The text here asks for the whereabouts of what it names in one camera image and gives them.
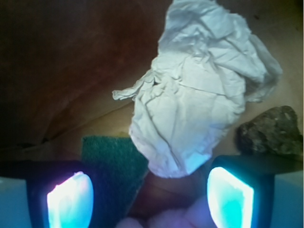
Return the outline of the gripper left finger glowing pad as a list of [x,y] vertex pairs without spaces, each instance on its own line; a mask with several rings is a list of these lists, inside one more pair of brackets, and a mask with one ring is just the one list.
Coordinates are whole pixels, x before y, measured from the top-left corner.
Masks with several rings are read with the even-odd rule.
[[2,161],[2,228],[87,228],[94,190],[80,161]]

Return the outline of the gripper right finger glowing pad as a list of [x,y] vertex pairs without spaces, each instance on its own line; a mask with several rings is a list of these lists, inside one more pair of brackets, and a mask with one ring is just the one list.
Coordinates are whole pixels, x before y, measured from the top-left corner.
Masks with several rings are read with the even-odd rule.
[[218,228],[302,228],[303,158],[221,155],[212,163],[207,200]]

